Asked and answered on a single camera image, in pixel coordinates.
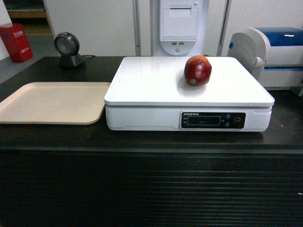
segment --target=ribbed panel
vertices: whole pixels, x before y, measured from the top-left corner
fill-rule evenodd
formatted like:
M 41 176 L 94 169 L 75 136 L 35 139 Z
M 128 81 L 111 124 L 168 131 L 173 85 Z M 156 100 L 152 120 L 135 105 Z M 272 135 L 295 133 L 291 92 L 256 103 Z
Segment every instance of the ribbed panel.
M 137 171 L 124 191 L 144 226 L 301 226 L 298 173 Z
M 301 157 L 247 156 L 2 155 L 0 225 L 302 227 Z

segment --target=dark countertop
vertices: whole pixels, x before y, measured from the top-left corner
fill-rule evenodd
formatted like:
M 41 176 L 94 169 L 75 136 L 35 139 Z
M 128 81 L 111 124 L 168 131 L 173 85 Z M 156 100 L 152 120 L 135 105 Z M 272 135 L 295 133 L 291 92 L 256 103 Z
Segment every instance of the dark countertop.
M 30 82 L 110 82 L 122 59 L 94 57 L 82 68 L 62 70 L 57 67 L 58 57 L 44 57 L 0 84 L 0 101 Z M 270 94 L 275 98 L 275 105 L 265 132 L 112 131 L 106 125 L 103 112 L 101 119 L 91 125 L 2 124 L 0 149 L 303 152 L 303 98 L 291 91 L 270 91 Z

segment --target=red fire extinguisher box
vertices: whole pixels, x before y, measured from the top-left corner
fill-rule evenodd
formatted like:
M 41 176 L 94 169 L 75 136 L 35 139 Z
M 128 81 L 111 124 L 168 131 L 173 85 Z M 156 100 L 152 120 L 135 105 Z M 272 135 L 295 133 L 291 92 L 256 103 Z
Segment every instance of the red fire extinguisher box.
M 24 62 L 33 57 L 22 24 L 0 26 L 0 35 L 13 62 Z

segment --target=plastic tray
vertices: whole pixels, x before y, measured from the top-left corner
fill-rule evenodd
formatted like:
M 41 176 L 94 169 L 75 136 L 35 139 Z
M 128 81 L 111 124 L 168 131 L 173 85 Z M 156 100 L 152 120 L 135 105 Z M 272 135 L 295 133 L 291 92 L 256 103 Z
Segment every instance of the plastic tray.
M 0 103 L 0 123 L 92 124 L 102 115 L 106 82 L 35 82 Z

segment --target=red apple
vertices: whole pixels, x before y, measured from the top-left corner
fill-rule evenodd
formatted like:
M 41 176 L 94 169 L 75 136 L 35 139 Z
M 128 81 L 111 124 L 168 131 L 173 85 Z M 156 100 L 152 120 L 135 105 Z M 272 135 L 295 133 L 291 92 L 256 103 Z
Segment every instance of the red apple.
M 212 65 L 203 55 L 196 55 L 188 59 L 184 68 L 185 81 L 191 86 L 207 84 L 212 73 Z

